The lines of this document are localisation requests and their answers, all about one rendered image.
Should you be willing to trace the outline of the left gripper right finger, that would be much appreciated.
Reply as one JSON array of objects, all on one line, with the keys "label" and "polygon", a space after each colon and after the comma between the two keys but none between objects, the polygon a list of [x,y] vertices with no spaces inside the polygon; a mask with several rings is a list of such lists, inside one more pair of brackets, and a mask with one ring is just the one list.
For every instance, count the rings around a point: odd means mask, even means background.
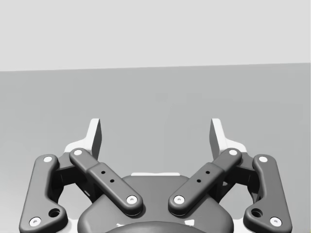
[{"label": "left gripper right finger", "polygon": [[254,233],[292,233],[293,225],[277,162],[273,156],[248,155],[242,143],[226,138],[220,119],[210,123],[213,161],[203,165],[168,199],[168,210],[184,216],[210,195],[219,202],[235,185],[247,186],[253,203],[242,222]]}]

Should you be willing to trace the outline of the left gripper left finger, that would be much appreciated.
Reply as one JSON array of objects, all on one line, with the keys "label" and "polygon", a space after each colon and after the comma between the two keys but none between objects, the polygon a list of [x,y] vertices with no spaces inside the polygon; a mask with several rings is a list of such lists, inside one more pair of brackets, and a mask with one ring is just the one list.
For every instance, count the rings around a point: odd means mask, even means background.
[{"label": "left gripper left finger", "polygon": [[69,218],[58,201],[64,187],[73,183],[91,201],[104,194],[126,216],[143,211],[142,196],[98,161],[101,144],[101,122],[93,118],[85,138],[68,144],[62,156],[45,154],[36,158],[20,217],[20,233],[58,233],[65,229]]}]

